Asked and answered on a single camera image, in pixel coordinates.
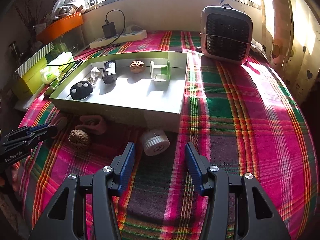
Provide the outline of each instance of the tablecloth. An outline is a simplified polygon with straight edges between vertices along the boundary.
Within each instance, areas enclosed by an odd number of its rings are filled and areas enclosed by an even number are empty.
[[[137,143],[128,188],[114,198],[122,239],[199,238],[208,198],[194,192],[184,160],[189,141],[226,172],[253,173],[296,239],[314,214],[318,189],[316,155],[304,117],[282,80],[257,55],[251,54],[246,64],[237,66],[204,57],[195,52],[199,45],[196,33],[149,32],[142,41],[90,55],[188,52],[178,136],[168,133],[170,148],[153,157],[146,156]],[[57,113],[53,103],[40,95],[21,126],[48,122]],[[23,217],[30,228],[68,174],[96,172],[121,154],[128,141],[138,142],[145,130],[108,122],[108,131],[93,138],[90,150],[76,154],[68,135],[79,118],[71,114],[68,118],[65,130],[55,139],[39,143],[32,155],[18,164]],[[91,237],[90,196],[86,207]],[[231,206],[228,238],[233,236],[233,215]]]

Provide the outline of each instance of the black power adapter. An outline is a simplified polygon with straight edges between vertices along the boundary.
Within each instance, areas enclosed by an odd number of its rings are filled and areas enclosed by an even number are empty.
[[[116,36],[117,34],[115,23],[114,22],[109,23],[107,19],[106,19],[106,25],[102,26],[102,30],[106,39]]]

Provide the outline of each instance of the power strip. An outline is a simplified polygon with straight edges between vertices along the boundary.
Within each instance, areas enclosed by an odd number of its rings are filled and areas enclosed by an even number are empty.
[[[95,49],[95,48],[107,46],[111,42],[113,42],[118,36],[119,36],[119,34],[117,34],[116,36],[113,36],[111,38],[107,38],[107,39],[106,38],[96,39],[95,41],[90,43],[90,49]],[[128,34],[122,34],[116,40],[116,42],[113,44],[119,44],[119,43],[128,42],[128,41],[141,41],[141,40],[145,39],[146,37],[147,37],[147,31],[145,31],[145,30],[132,32],[132,33],[128,33]]]

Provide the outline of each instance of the orange lid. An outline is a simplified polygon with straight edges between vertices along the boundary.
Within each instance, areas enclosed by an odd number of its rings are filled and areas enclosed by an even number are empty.
[[[36,39],[37,41],[41,41],[43,44],[49,44],[59,36],[82,24],[82,15],[80,12],[77,12],[50,24],[36,36]]]

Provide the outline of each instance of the black oval object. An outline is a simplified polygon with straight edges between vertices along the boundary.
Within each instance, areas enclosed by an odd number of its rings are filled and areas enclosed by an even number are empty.
[[[91,83],[88,81],[80,81],[74,84],[70,89],[70,95],[73,100],[84,99],[93,91]]]

